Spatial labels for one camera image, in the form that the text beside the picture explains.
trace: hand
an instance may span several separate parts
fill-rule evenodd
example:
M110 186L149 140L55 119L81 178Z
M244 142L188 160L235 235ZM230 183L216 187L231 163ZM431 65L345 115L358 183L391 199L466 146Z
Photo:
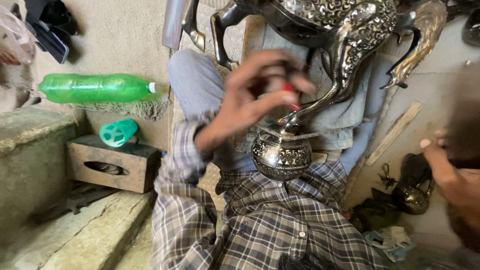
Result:
M293 62L293 59L281 50L262 50L230 73L219 114L195 137L199 151L213 151L226 138L255 124L277 106L298 104L295 93L281 90L286 77L282 61ZM298 70L290 74L289 80L302 92L315 90Z
M465 222L480 231L480 170L457 169L447 158L444 147L445 132L437 132L431 142L420 142L423 155L430 164L440 193L457 209Z

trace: man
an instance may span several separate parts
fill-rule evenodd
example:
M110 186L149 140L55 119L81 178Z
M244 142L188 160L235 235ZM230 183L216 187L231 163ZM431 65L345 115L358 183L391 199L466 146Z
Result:
M279 182L225 143L272 108L298 103L280 90L282 61L292 59L279 50L258 52L228 76L224 96L207 58L181 50L170 59L169 80L186 121L175 128L155 180L154 269L384 269L339 212L347 177L340 161L313 163L302 177ZM290 82L306 93L315 89L300 72ZM210 195L196 187L212 157L221 170L216 192L227 202L220 232Z

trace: knee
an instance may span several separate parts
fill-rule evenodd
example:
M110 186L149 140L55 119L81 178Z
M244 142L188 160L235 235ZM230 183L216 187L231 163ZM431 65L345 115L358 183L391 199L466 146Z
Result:
M177 66L184 66L186 62L200 58L201 55L192 49L181 49L177 51L168 61L167 69L171 70Z

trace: bottle cap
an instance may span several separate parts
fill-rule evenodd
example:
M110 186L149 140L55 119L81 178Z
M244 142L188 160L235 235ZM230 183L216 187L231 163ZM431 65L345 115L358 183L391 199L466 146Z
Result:
M155 83L149 83L148 90L150 90L150 93L156 93L158 91L158 87Z

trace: metal horse statue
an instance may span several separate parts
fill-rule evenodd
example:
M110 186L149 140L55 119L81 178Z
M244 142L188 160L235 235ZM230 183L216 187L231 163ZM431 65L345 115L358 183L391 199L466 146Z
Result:
M204 50L205 35L199 33L196 25L196 10L199 0L189 0L183 14L182 27L196 46ZM444 27L447 11L440 0L424 0L405 13L398 13L393 0L230 0L226 7L213 14L211 27L214 38L216 60L232 70L238 62L232 61L225 52L223 37L225 29L238 24L250 14L262 15L271 27L288 41L322 51L322 64L332 80L332 88L319 100L306 104L303 109L291 112L279 121L278 130L283 135L295 135L301 123L309 116L331 104L348 99L352 92L355 72L359 64L375 51L393 32L403 36L413 32L413 42L406 55L389 71L390 82L385 87L398 85L407 87L410 72L431 52ZM271 178L288 180L295 178L308 167L309 145L297 140L300 154L292 151L273 153L265 145L279 149L285 139L259 134L252 146L262 145L263 159L252 151L258 165L273 168L271 173L259 170ZM286 148L295 149L289 142ZM288 164L282 156L289 155Z

